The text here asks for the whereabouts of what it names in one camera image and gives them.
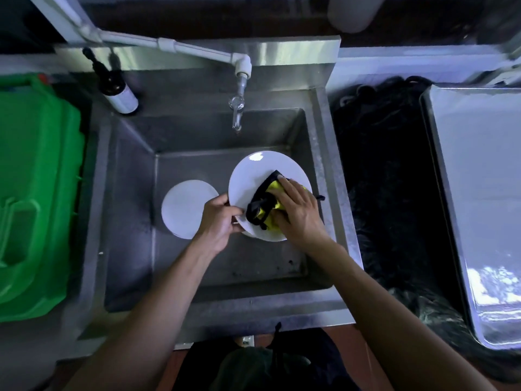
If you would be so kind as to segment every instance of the right hand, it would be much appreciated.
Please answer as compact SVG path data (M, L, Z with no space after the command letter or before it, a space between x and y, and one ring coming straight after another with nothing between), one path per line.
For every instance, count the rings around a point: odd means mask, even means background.
M333 240L318 214L318 202L311 192L293 180L280 176L279 182L285 192L272 189L286 211L273 210L272 216L278 227L297 248L312 256Z

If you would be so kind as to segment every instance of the left hand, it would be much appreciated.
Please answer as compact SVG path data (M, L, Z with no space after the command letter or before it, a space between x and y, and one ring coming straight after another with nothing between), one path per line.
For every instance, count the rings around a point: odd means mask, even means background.
M232 233L242 232L239 224L232 224L233 218L242 215L243 209L227 205L228 194L214 197L204 205L203 218L194 240L203 242L215 254L225 249Z

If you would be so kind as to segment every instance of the bottle label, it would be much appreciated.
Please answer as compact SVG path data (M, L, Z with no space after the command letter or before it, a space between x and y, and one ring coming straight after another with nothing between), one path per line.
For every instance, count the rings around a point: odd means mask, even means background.
M116 111L120 113L131 113L138 107L138 99L134 96L134 93L130 90L128 85L125 85L125 89L123 89L120 94L105 97Z

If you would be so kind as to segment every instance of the stainless steel sink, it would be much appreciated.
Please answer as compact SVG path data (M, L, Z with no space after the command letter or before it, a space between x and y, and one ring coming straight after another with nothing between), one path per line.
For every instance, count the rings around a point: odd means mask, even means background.
M113 126L107 182L107 229L101 250L108 260L105 307L131 309L186 247L166 229L161 203L168 190L200 179L219 193L238 162L262 150L292 157L317 187L304 110L250 110L244 129L230 127L230 112L170 110L164 116L136 116ZM320 268L291 243L244 235L230 239L207 270L195 302L250 298L331 287Z
M225 192L236 164L259 150L302 166L314 193L326 197L320 211L329 235L361 264L325 91L247 92L240 134L230 126L228 97L151 96L133 117L94 105L80 340L105 336L188 243L163 224L166 192L187 179ZM279 321L289 330L353 319L328 277L289 242L234 235L207 270L179 342L271 332Z

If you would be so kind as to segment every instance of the white container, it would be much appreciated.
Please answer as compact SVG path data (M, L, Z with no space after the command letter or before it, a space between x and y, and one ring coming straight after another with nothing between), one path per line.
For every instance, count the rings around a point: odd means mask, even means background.
M329 23L344 33L359 33L373 21L384 0L329 0Z

